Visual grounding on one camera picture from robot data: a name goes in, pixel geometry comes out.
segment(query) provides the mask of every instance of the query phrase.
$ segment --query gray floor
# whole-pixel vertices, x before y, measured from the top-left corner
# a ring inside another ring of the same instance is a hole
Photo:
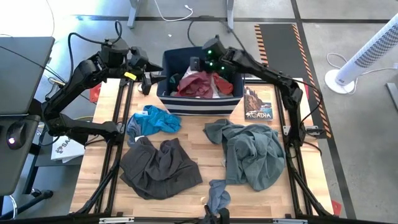
[[[1,34],[15,36],[51,34],[52,22],[49,19],[51,15],[47,12],[48,8],[44,1],[37,4],[26,3],[25,6],[18,5],[16,1],[10,2],[13,10],[1,11],[0,9],[0,19],[3,21],[2,16],[10,13],[30,13],[30,24],[26,26],[26,21],[16,18],[12,24],[0,25]],[[113,21],[78,21],[70,15],[127,16],[129,12],[128,0],[49,0],[49,2],[54,11],[54,37],[57,40],[51,55],[50,66],[65,79],[68,78],[70,66],[66,45],[69,32],[78,32],[98,40],[115,35]],[[185,16],[188,11],[183,7],[184,4],[194,9],[194,16],[206,14],[224,17],[226,15],[224,1],[158,0],[158,2],[164,16]],[[390,19],[398,12],[398,2],[395,0],[297,0],[297,3],[301,17],[306,19]],[[236,0],[235,9],[235,17],[294,18],[289,0]],[[139,16],[159,16],[152,0],[144,1]],[[256,23],[236,22],[235,31],[248,51],[259,59],[253,28]],[[123,38],[126,42],[129,45],[142,47],[155,63],[161,63],[162,52],[165,50],[190,46],[186,36],[189,22],[140,21],[133,30],[126,27],[125,21],[122,24]],[[351,96],[333,93],[323,81],[323,76],[331,69],[325,58],[327,53],[336,52],[350,58],[381,27],[382,24],[304,24],[310,53],[325,98],[357,218],[397,223],[398,171],[395,167],[398,152],[395,149],[398,140],[395,136],[398,112],[384,84],[386,82],[398,84],[398,71],[390,70],[361,77],[356,93]],[[238,47],[238,43],[218,22],[196,22],[192,27],[192,39],[198,45],[215,34],[220,34],[225,45]],[[76,62],[98,50],[97,45],[80,39],[73,39],[72,46]],[[333,58],[333,61],[343,64],[338,58]],[[396,62],[398,62],[398,49],[388,53],[372,68],[391,67]],[[36,98],[43,100],[50,87],[47,79],[43,78]],[[94,105],[79,97],[65,110],[65,113],[71,117],[89,116],[94,110]],[[330,195],[333,200],[342,202],[326,142],[320,141],[320,145],[324,150],[323,163]],[[29,198],[29,196],[20,195],[27,175],[26,168],[18,189],[14,193],[18,204],[22,204]],[[55,196],[20,217],[68,213],[78,170],[78,167],[40,169],[34,187],[54,190]],[[5,210],[11,207],[8,201],[4,206]]]

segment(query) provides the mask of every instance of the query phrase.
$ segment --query hazard tape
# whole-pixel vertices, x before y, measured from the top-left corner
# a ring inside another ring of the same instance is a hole
[[[259,24],[254,25],[254,31],[256,33],[257,44],[260,51],[260,59],[263,63],[268,65],[267,53],[266,49],[264,48],[264,42],[262,41],[262,35]]]
[[[303,57],[304,66],[307,71],[308,77],[310,79],[310,83],[311,83],[311,85],[315,86],[315,82],[313,81],[311,69],[310,69],[310,66],[308,65],[307,56],[305,55],[305,51],[304,51],[304,48],[303,48],[303,45],[301,42],[299,31],[295,24],[292,24],[292,28],[293,28],[293,32],[296,36],[297,45],[298,45],[298,48],[300,49],[301,56]],[[313,90],[313,94],[315,95],[315,99],[317,100],[317,102],[320,103],[320,98],[319,98],[318,92],[316,90]],[[328,136],[328,138],[331,138],[329,124],[328,124],[328,121],[326,120],[326,116],[325,116],[325,112],[323,110],[322,104],[319,106],[319,113],[321,114],[323,127],[325,128],[325,131],[326,131],[326,136]]]

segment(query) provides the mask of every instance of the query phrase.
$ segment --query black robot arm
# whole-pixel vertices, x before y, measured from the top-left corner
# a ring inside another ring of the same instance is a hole
[[[129,48],[123,39],[112,43],[106,41],[101,45],[101,51],[87,60],[79,63],[73,75],[65,86],[42,104],[42,119],[47,125],[51,136],[68,136],[85,144],[89,134],[101,135],[106,142],[118,141],[119,131],[116,124],[106,121],[102,124],[77,121],[61,114],[79,94],[93,88],[108,78],[128,78],[126,72],[134,74],[142,80],[146,72],[163,70],[160,66],[148,61],[146,53],[139,47]]]
[[[280,90],[284,107],[289,114],[291,125],[287,135],[289,145],[303,145],[305,126],[300,120],[300,102],[303,91],[297,82],[282,72],[273,71],[267,65],[255,61],[250,54],[243,50],[232,47],[228,49],[224,48],[217,37],[206,42],[203,46],[203,51],[206,53],[206,60],[201,63],[201,67],[205,70],[220,73],[230,71],[248,73],[277,86]]]

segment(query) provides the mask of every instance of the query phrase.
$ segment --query gray shirt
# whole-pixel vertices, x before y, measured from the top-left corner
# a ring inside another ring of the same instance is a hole
[[[266,125],[243,126],[219,119],[205,124],[204,132],[213,144],[223,143],[227,184],[248,182],[254,190],[264,190],[284,169],[285,152],[278,132]]]

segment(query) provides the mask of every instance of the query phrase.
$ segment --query book cover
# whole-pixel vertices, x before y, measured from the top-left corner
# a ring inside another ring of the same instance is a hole
[[[257,121],[270,121],[274,118],[272,114],[272,104],[264,102],[257,93],[245,86],[244,89],[244,119]]]
[[[61,136],[58,141],[52,144],[51,160],[64,160],[82,156],[85,153],[85,147],[80,143],[70,139],[68,136]]]

